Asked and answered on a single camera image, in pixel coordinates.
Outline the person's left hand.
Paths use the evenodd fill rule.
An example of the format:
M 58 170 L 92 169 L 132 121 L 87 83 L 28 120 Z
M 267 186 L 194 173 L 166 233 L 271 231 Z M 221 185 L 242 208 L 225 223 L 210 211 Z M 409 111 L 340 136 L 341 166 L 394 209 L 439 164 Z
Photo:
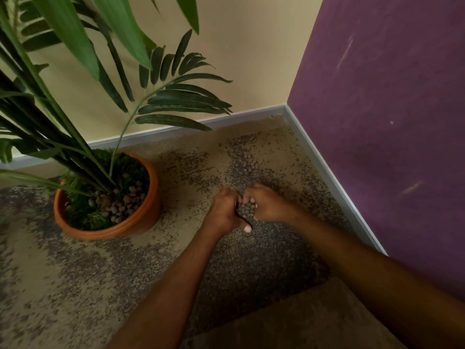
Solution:
M 241 197 L 237 191 L 227 187 L 222 188 L 213 198 L 200 231 L 219 240 L 232 230 L 237 229 L 237 219 L 241 219 L 235 213 L 237 202 L 241 202 Z

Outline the person's right hand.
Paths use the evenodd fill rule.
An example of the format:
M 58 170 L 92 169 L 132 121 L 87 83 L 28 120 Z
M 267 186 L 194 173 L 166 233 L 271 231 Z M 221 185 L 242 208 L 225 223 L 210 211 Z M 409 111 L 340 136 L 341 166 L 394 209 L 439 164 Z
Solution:
M 264 186 L 264 221 L 294 225 L 305 218 L 306 212 L 295 203 L 287 200 Z

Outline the handful of brown clay pebbles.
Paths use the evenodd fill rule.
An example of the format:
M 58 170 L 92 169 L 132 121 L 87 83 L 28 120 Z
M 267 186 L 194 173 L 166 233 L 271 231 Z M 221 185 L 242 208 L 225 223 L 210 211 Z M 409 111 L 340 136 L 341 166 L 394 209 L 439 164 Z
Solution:
M 254 219 L 254 213 L 256 209 L 256 204 L 255 203 L 237 203 L 235 207 L 235 212 L 238 215 L 238 217 L 247 220 L 247 221 L 252 221 Z

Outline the person's right forearm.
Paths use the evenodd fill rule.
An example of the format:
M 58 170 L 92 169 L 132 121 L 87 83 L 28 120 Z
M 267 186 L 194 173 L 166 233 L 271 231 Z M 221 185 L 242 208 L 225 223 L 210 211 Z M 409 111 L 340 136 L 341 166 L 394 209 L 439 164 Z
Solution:
M 465 349 L 465 303 L 304 210 L 289 224 L 406 347 Z

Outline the person's left forearm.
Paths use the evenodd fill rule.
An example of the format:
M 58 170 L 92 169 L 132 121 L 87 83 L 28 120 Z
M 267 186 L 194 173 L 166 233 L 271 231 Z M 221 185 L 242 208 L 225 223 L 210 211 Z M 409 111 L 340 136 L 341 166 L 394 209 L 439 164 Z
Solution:
M 220 238 L 217 228 L 203 224 L 105 349 L 178 349 Z

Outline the scattered clay pebbles on carpet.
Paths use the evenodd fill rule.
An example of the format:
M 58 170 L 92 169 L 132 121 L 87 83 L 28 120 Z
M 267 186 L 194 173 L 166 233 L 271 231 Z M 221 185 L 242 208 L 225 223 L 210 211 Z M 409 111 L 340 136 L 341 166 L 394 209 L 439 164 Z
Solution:
M 246 178 L 256 178 L 261 175 L 265 162 L 258 154 L 240 152 L 232 156 L 232 171 Z

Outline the orange terracotta plant pot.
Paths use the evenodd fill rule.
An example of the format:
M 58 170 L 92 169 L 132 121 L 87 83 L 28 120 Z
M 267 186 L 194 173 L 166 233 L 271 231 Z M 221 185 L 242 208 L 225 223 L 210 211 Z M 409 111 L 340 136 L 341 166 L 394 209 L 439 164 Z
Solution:
M 92 192 L 92 196 L 71 192 L 71 187 L 66 181 L 55 194 L 54 216 L 55 221 L 62 231 L 79 240 L 94 241 L 116 237 L 129 237 L 147 232 L 160 216 L 159 178 L 153 164 L 146 158 L 135 153 L 119 153 L 113 166 L 113 177 L 116 179 L 123 173 L 135 174 L 146 171 L 149 176 L 147 196 L 142 205 L 125 221 L 101 230 L 87 230 L 83 225 L 83 218 L 88 200 L 93 197 L 97 189 L 85 188 L 83 184 L 75 185 L 75 189 L 81 192 Z

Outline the heap of clay pebbles in pot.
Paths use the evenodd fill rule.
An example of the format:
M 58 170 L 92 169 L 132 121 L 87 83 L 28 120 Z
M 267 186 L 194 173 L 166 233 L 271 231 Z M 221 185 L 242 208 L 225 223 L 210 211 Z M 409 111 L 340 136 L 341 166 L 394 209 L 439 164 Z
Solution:
M 95 191 L 88 200 L 83 218 L 85 229 L 101 230 L 119 224 L 142 205 L 149 187 L 146 171 L 123 173 L 116 182 L 112 192 Z

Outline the green palm plant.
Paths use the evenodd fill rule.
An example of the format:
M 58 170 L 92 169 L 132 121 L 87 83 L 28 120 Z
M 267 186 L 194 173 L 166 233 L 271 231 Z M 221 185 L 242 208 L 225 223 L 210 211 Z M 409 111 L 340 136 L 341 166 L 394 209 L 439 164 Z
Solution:
M 175 53 L 157 46 L 139 27 L 128 0 L 0 0 L 0 162 L 13 161 L 13 150 L 25 156 L 53 159 L 68 169 L 63 181 L 71 192 L 75 185 L 102 192 L 117 187 L 113 166 L 119 144 L 132 122 L 210 131 L 193 119 L 172 112 L 231 115 L 232 105 L 192 80 L 231 83 L 218 75 L 194 72 L 209 66 L 200 53 L 187 53 L 200 23 L 196 0 L 176 0 L 190 29 Z M 55 45 L 65 45 L 107 95 L 125 113 L 129 110 L 104 69 L 87 29 L 99 32 L 107 42 L 127 99 L 135 104 L 115 148 L 91 149 L 65 114 L 40 76 L 49 64 L 33 64 L 29 57 Z M 0 169 L 1 178 L 66 189 L 33 174 Z

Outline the grey baseboard under purple wall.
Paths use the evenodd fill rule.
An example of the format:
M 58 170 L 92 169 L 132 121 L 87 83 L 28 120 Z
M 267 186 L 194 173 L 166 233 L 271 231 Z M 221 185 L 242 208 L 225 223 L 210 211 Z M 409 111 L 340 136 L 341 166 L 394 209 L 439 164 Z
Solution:
M 288 104 L 284 105 L 285 120 L 292 129 L 295 136 L 298 138 L 299 143 L 305 150 L 305 153 L 312 161 L 317 172 L 319 173 L 322 180 L 326 183 L 332 196 L 342 209 L 345 217 L 348 219 L 354 233 L 357 237 L 362 240 L 366 245 L 371 246 L 378 252 L 388 255 L 386 250 L 381 245 L 380 241 L 375 236 L 374 232 L 368 226 L 367 222 L 358 211 L 355 204 L 352 202 L 334 173 L 331 171 L 329 165 L 324 160 L 321 153 L 318 151 L 315 144 L 312 142 L 305 129 L 295 116 Z

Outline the grey baseboard under beige wall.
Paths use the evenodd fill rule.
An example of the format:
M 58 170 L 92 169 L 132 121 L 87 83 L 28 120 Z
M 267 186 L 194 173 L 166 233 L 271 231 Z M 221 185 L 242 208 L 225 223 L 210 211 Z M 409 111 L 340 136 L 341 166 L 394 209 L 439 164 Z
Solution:
M 201 123 L 209 126 L 212 129 L 219 129 L 244 122 L 258 121 L 278 115 L 283 115 L 285 113 L 285 107 L 285 104 L 267 106 L 255 110 L 242 111 L 231 116 L 205 119 L 202 120 Z M 138 133 L 125 135 L 119 144 L 119 148 L 195 133 L 197 133 L 197 130 L 179 127 L 163 127 L 152 130 L 145 130 Z M 93 141 L 89 145 L 91 148 L 96 149 L 111 148 L 116 146 L 117 141 L 118 138 L 111 138 L 107 140 Z M 0 169 L 18 170 L 45 163 L 46 161 L 43 159 L 30 156 L 20 156 L 13 158 L 13 161 L 9 164 L 3 164 L 0 162 Z

